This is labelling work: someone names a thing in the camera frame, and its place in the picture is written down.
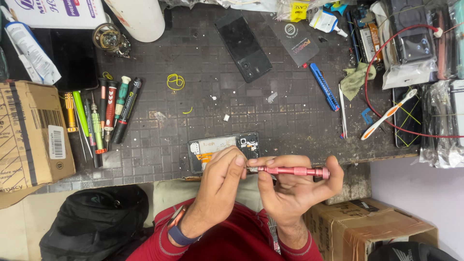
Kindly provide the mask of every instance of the purple watch strap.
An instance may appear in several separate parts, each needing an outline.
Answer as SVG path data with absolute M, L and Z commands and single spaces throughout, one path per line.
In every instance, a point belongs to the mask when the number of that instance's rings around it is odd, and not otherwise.
M 178 243 L 181 246 L 186 246 L 190 245 L 193 242 L 197 241 L 201 235 L 195 237 L 195 238 L 188 238 L 182 234 L 182 232 L 179 230 L 177 226 L 173 226 L 168 233 L 171 235 L 171 237 L 174 239 L 176 243 Z

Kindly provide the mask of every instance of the hand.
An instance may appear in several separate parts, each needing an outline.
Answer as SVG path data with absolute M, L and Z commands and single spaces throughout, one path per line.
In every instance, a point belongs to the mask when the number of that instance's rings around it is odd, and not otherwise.
M 284 155 L 250 159 L 247 165 L 249 167 L 267 166 L 269 168 L 311 168 L 311 161 L 306 156 Z M 279 174 L 275 176 L 277 179 L 275 188 L 269 173 L 265 171 L 258 173 L 258 188 L 263 207 L 269 216 L 276 221 L 281 240 L 283 234 L 293 234 L 295 238 L 295 232 L 300 231 L 301 227 L 305 227 L 301 218 L 302 214 L 308 211 L 311 206 L 331 198 L 342 190 L 343 170 L 335 156 L 327 158 L 326 166 L 330 171 L 330 179 L 328 180 L 315 183 L 313 182 L 313 176 Z M 303 237 L 305 244 L 308 235 L 307 230 L 305 229 L 304 233 L 300 233 L 300 235 Z M 284 242 L 284 244 L 292 247 L 290 242 Z M 301 245 L 301 242 L 293 245 L 297 245 L 294 249 L 299 249 L 297 247 Z
M 229 217 L 238 182 L 246 178 L 245 161 L 236 146 L 213 153 L 203 172 L 198 195 L 178 224 L 184 236 L 195 238 Z M 179 246 L 170 236 L 169 240 Z

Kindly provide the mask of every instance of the brown cardboard box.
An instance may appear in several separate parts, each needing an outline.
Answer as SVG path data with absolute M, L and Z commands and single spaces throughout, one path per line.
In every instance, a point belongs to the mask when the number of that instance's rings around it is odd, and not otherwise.
M 0 209 L 76 172 L 54 86 L 0 84 L 0 170 Z
M 438 248 L 436 227 L 370 198 L 320 203 L 303 218 L 325 261 L 367 261 L 372 243 L 403 236 Z

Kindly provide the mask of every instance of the green cleaning cloth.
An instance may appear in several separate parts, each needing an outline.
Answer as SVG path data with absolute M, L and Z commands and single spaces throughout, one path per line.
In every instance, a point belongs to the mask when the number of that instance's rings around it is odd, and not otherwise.
M 364 78 L 366 77 L 368 64 L 358 63 L 357 68 L 345 69 L 347 76 L 340 82 L 340 88 L 342 89 L 343 94 L 352 100 L 356 94 L 359 92 L 359 88 L 364 85 Z M 369 69 L 368 79 L 372 80 L 375 78 L 375 68 L 371 66 Z

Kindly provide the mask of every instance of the person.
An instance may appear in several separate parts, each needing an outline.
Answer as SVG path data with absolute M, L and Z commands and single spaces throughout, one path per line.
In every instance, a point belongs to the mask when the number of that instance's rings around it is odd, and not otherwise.
M 206 164 L 196 198 L 176 204 L 155 217 L 155 232 L 128 261 L 163 260 L 310 260 L 321 255 L 302 215 L 311 206 L 342 189 L 343 170 L 334 156 L 326 166 L 330 179 L 313 182 L 312 176 L 258 173 L 262 209 L 255 212 L 236 202 L 245 167 L 306 167 L 306 156 L 284 155 L 246 160 L 231 146 L 215 152 Z M 268 217 L 277 224 L 281 255 L 274 250 Z

